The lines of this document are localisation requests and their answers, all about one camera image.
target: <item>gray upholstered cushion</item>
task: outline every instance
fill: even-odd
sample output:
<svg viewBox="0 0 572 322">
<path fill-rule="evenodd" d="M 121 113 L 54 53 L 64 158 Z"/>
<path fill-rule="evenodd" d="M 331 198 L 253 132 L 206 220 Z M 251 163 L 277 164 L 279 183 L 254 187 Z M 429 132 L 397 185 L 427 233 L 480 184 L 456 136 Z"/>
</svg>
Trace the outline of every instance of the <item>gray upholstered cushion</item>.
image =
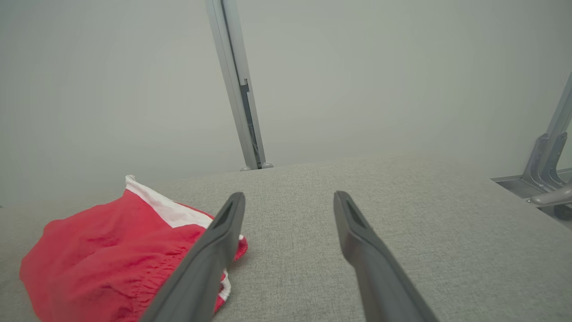
<svg viewBox="0 0 572 322">
<path fill-rule="evenodd" d="M 215 321 L 364 320 L 337 240 L 336 190 L 352 195 L 441 321 L 572 320 L 572 231 L 470 166 L 409 155 L 150 186 L 212 214 L 246 195 L 249 250 L 229 268 Z M 17 271 L 43 225 L 109 200 L 0 209 L 0 320 L 33 320 Z"/>
</svg>

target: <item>red fabric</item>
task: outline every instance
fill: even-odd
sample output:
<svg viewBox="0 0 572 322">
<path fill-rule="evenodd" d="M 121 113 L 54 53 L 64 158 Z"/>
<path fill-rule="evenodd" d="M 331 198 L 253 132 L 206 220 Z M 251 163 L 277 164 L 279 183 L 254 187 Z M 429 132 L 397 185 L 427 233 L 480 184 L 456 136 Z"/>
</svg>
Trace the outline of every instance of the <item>red fabric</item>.
<svg viewBox="0 0 572 322">
<path fill-rule="evenodd" d="M 20 279 L 43 322 L 135 322 L 204 231 L 172 228 L 126 190 L 106 205 L 48 223 L 22 260 Z M 246 248 L 241 241 L 235 259 Z M 218 297 L 216 309 L 222 303 Z"/>
</svg>

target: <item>white wall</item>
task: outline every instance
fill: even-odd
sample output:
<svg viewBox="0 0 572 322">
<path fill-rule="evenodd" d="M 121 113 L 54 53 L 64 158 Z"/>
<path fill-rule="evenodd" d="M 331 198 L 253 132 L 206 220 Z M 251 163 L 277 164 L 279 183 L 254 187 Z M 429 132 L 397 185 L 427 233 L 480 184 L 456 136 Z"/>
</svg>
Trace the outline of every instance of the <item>white wall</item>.
<svg viewBox="0 0 572 322">
<path fill-rule="evenodd" d="M 572 70 L 569 0 L 238 2 L 276 166 L 427 150 L 518 175 Z"/>
<path fill-rule="evenodd" d="M 243 166 L 203 0 L 0 2 L 0 205 Z"/>
</svg>

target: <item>metal bracket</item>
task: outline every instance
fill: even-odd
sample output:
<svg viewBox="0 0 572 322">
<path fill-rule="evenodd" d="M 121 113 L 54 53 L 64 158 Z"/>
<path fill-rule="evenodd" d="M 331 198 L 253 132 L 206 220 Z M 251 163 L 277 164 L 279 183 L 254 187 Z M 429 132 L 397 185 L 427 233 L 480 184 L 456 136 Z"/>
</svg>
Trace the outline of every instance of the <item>metal bracket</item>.
<svg viewBox="0 0 572 322">
<path fill-rule="evenodd" d="M 529 162 L 526 164 L 525 172 L 522 174 L 521 178 L 524 182 L 544 193 L 550 192 L 551 189 L 547 187 L 544 181 L 542 181 L 538 170 L 542 155 L 544 150 L 546 150 L 548 139 L 548 133 L 544 133 L 537 139 L 534 144 L 533 152 L 530 155 Z"/>
<path fill-rule="evenodd" d="M 550 149 L 548 160 L 540 175 L 543 182 L 547 183 L 555 189 L 560 189 L 566 184 L 566 182 L 558 176 L 558 173 L 556 173 L 556 165 L 558 164 L 558 160 L 562 155 L 562 150 L 564 149 L 567 138 L 568 133 L 566 132 L 560 133 L 560 135 L 556 137 L 554 140 L 554 145 L 552 146 L 552 149 Z"/>
</svg>

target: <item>white stripe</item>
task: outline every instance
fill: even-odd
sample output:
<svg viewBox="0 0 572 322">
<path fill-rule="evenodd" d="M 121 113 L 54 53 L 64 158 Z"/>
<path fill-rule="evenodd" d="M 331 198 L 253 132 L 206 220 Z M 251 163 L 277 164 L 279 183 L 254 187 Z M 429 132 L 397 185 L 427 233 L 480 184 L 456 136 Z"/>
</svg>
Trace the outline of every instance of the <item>white stripe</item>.
<svg viewBox="0 0 572 322">
<path fill-rule="evenodd" d="M 213 221 L 209 216 L 189 207 L 179 205 L 155 190 L 138 183 L 133 175 L 125 177 L 125 184 L 127 190 L 138 195 L 173 228 L 195 224 L 206 229 Z"/>
<path fill-rule="evenodd" d="M 228 280 L 228 272 L 226 269 L 223 270 L 223 273 L 224 278 L 220 282 L 223 285 L 223 289 L 220 291 L 219 296 L 226 302 L 228 296 L 231 294 L 231 281 Z"/>
</svg>

